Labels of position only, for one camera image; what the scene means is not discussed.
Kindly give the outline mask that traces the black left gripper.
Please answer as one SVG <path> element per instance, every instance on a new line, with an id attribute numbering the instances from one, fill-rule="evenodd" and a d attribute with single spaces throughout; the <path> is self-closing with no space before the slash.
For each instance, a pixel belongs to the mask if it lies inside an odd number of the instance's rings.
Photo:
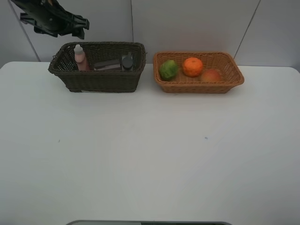
<path id="1" fill-rule="evenodd" d="M 56 0 L 21 0 L 20 9 L 20 21 L 32 25 L 37 34 L 84 39 L 84 30 L 90 28 L 88 19 L 66 11 Z"/>

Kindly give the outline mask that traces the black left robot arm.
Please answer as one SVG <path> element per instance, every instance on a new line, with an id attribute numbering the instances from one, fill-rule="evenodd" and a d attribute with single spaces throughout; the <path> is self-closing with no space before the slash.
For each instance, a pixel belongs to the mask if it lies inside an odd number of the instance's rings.
<path id="1" fill-rule="evenodd" d="M 14 0 L 23 10 L 20 21 L 34 27 L 34 32 L 52 37 L 71 34 L 79 39 L 85 38 L 84 30 L 90 28 L 88 19 L 66 11 L 56 0 Z"/>

